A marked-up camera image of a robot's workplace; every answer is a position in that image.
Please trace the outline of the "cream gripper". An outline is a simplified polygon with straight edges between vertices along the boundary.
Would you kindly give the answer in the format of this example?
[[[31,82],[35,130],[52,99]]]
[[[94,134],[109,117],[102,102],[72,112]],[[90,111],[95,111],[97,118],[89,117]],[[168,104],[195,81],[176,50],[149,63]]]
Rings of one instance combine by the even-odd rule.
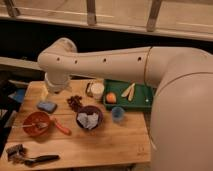
[[[63,90],[70,89],[69,83],[52,84],[49,80],[44,80],[44,86],[41,91],[41,100],[47,101],[53,95],[61,93]]]

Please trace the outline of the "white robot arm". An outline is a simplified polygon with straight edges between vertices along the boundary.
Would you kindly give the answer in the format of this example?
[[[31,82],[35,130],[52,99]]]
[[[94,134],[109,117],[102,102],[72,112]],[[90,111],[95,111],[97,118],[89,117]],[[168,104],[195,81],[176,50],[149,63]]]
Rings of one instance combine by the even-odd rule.
[[[67,87],[71,75],[154,87],[151,171],[213,171],[213,54],[153,46],[79,53],[60,38],[38,65],[51,92]]]

